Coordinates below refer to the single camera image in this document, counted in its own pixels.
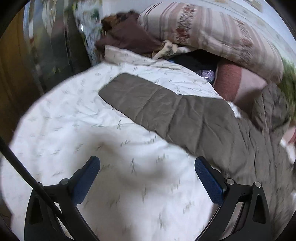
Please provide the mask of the grey hooded puffer jacket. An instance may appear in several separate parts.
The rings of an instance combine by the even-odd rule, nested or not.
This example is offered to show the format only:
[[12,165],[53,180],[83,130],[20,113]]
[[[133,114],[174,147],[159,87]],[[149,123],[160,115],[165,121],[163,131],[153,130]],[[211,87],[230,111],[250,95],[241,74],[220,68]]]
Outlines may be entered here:
[[247,118],[236,118],[227,101],[180,95],[129,74],[115,77],[99,96],[165,141],[203,156],[240,184],[262,184],[273,236],[290,221],[295,172],[281,139],[290,124],[284,94],[274,83],[261,90]]

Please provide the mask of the white leaf-print bed sheet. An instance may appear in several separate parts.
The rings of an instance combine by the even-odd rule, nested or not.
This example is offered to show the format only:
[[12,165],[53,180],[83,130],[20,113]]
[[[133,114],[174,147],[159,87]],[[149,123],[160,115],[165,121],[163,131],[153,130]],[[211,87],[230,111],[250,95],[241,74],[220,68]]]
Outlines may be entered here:
[[79,210],[100,240],[195,240],[214,208],[194,157],[133,123],[99,90],[129,73],[177,94],[217,98],[202,77],[165,60],[108,47],[106,61],[44,95],[21,119],[11,150],[44,185],[101,162]]

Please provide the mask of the pink and red blanket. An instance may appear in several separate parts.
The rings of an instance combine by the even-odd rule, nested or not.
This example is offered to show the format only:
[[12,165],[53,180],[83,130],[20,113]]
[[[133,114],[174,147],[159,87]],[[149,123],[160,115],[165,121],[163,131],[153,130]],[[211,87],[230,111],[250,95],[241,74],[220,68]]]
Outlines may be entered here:
[[255,97],[266,85],[267,82],[257,74],[224,60],[217,66],[213,87],[226,101],[250,114]]

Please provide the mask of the green white floral cloth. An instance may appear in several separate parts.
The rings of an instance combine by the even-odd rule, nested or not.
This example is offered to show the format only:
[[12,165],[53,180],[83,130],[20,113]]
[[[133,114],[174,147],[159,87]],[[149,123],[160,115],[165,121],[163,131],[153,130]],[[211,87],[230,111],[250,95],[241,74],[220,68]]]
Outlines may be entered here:
[[295,65],[285,58],[282,58],[283,76],[282,81],[278,84],[281,91],[285,94],[288,105],[290,107],[290,119],[295,122],[295,86],[296,75]]

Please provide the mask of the cream floral cloth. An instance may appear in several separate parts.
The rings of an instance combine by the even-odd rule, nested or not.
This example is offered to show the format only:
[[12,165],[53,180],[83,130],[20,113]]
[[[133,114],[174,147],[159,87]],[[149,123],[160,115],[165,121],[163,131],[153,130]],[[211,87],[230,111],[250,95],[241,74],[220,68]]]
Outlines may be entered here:
[[194,50],[195,49],[188,47],[179,47],[177,44],[174,44],[169,40],[165,40],[158,49],[153,51],[152,59],[157,60],[161,58],[168,58],[174,55],[189,53]]

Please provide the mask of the maroon garment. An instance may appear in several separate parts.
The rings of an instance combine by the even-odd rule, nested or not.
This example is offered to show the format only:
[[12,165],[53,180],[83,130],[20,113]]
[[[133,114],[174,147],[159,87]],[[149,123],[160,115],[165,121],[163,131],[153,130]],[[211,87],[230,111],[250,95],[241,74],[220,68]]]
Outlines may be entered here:
[[149,55],[159,49],[162,42],[149,34],[137,22],[135,11],[117,13],[101,20],[105,35],[95,42],[95,47],[103,51],[106,46],[127,49],[140,55]]

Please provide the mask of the striped floral folded quilt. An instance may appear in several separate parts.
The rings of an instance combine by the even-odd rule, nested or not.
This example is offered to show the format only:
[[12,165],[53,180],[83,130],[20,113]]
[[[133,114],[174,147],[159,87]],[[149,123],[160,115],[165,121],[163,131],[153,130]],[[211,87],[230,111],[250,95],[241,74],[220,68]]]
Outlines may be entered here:
[[190,3],[155,3],[138,23],[159,40],[202,49],[280,83],[283,62],[277,48],[247,23],[220,11]]

